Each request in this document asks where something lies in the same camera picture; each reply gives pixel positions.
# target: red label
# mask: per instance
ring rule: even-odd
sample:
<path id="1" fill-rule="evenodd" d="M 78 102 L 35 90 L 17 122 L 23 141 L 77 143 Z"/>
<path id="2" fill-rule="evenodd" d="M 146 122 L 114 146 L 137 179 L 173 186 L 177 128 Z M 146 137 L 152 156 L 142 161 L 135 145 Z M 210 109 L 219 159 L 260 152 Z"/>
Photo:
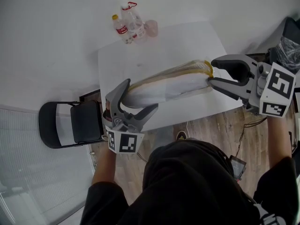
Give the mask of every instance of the red label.
<path id="1" fill-rule="evenodd" d="M 122 28 L 120 28 L 120 29 L 116 29 L 116 30 L 117 30 L 117 32 L 118 32 L 119 34 L 124 34 L 124 33 L 127 32 L 127 27 L 124 26 L 124 27 L 122 27 Z"/>

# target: black cable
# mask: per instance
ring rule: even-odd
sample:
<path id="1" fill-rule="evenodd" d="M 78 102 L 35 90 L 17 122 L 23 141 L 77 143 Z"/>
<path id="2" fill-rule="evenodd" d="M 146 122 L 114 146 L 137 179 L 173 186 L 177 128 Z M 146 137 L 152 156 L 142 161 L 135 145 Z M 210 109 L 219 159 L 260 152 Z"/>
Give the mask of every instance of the black cable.
<path id="1" fill-rule="evenodd" d="M 141 160 L 143 160 L 145 163 L 147 163 L 148 161 L 147 160 L 145 160 L 139 153 L 137 153 L 137 155 L 139 156 L 139 158 L 141 159 Z"/>
<path id="2" fill-rule="evenodd" d="M 259 120 L 258 122 L 252 123 L 252 122 L 253 122 L 253 121 L 252 121 L 251 123 L 246 123 L 246 124 L 244 124 L 242 134 L 240 135 L 240 143 L 239 143 L 238 151 L 236 152 L 236 155 L 235 155 L 236 157 L 238 156 L 238 153 L 239 153 L 239 151 L 240 151 L 240 145 L 241 145 L 242 140 L 243 140 L 245 128 L 251 128 L 251 127 L 254 127 L 254 126 L 256 126 L 256 125 L 259 125 L 259 124 L 261 124 L 263 121 L 265 121 L 266 119 L 267 119 L 267 117 L 265 117 L 265 118 Z"/>

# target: black chair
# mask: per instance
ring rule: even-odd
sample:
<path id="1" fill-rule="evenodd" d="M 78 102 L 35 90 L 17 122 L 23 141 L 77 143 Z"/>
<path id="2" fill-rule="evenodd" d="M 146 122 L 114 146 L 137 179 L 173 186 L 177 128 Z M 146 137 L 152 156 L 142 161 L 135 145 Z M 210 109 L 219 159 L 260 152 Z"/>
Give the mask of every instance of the black chair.
<path id="1" fill-rule="evenodd" d="M 56 129 L 57 104 L 69 104 L 75 144 L 62 146 Z M 49 148 L 67 148 L 103 141 L 103 126 L 100 103 L 88 102 L 48 102 L 38 113 L 38 127 L 42 141 Z"/>

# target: cable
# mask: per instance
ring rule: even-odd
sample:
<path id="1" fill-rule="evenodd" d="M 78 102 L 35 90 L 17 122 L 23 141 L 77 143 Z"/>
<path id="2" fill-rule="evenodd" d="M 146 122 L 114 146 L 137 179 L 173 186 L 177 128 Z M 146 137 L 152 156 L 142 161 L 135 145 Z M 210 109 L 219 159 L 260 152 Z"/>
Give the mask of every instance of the cable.
<path id="1" fill-rule="evenodd" d="M 137 153 L 137 155 L 139 156 L 139 158 L 141 159 L 141 160 L 143 160 L 145 163 L 147 163 L 148 161 L 147 160 L 145 160 L 139 153 Z"/>
<path id="2" fill-rule="evenodd" d="M 252 121 L 251 123 L 246 123 L 246 124 L 244 124 L 242 134 L 240 135 L 240 143 L 239 143 L 238 151 L 236 152 L 236 155 L 235 155 L 236 157 L 238 156 L 238 153 L 239 153 L 239 151 L 240 151 L 240 145 L 241 145 L 242 140 L 243 140 L 245 128 L 251 128 L 251 127 L 254 127 L 254 126 L 256 126 L 256 125 L 259 125 L 259 124 L 261 124 L 263 121 L 265 121 L 266 119 L 267 119 L 267 117 L 265 117 L 265 118 L 259 120 L 258 122 L 254 122 L 254 121 L 257 121 L 257 120 L 254 120 L 254 121 Z"/>
<path id="3" fill-rule="evenodd" d="M 187 135 L 188 135 L 188 138 L 189 138 L 188 121 L 187 121 Z"/>

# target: white wall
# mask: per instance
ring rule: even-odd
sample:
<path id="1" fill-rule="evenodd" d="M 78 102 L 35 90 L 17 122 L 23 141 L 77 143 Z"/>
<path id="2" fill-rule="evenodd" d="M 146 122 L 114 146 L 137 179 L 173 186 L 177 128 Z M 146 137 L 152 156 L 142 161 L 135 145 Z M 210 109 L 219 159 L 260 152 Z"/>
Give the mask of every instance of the white wall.
<path id="1" fill-rule="evenodd" d="M 49 94 L 74 100 L 97 89 L 97 50 L 119 39 L 111 16 L 122 1 L 0 0 L 0 104 L 36 110 Z M 300 0 L 130 1 L 160 27 L 210 20 L 228 53 L 265 50 L 259 44 L 300 12 Z"/>

